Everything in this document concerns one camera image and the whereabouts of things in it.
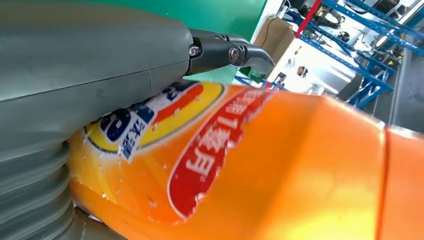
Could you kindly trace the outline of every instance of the red pole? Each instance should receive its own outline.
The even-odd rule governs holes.
[[[321,0],[316,0],[315,3],[312,5],[312,7],[310,8],[309,12],[307,13],[305,19],[302,21],[302,23],[299,26],[299,29],[297,30],[296,34],[294,35],[294,36],[296,36],[296,38],[299,38],[299,36],[301,35],[301,32],[305,29],[306,25],[309,23],[309,21],[311,20],[312,16],[317,11],[320,4],[321,4]]]

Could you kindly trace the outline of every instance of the orange label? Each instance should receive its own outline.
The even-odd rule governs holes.
[[[158,96],[119,109],[75,134],[69,140],[72,178],[105,201],[151,221],[185,221],[242,138],[242,124],[271,94],[175,82]]]

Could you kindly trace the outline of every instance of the yellow logo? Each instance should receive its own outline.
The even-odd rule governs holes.
[[[180,80],[146,102],[119,109],[86,126],[101,151],[131,160],[136,149],[156,143],[193,121],[224,92],[211,82]]]

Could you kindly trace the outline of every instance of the metal screw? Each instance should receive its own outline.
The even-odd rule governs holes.
[[[188,50],[188,54],[191,57],[196,56],[197,54],[199,54],[199,52],[200,52],[200,50],[199,50],[199,47],[198,46],[191,46],[190,47],[190,50]]]
[[[239,51],[236,47],[232,47],[229,49],[229,58],[234,60],[239,57]]]

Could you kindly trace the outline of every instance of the green wall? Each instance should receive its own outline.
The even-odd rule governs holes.
[[[193,29],[238,34],[247,40],[253,35],[267,0],[95,0],[128,6],[178,19]],[[236,69],[224,67],[188,77],[230,83]]]

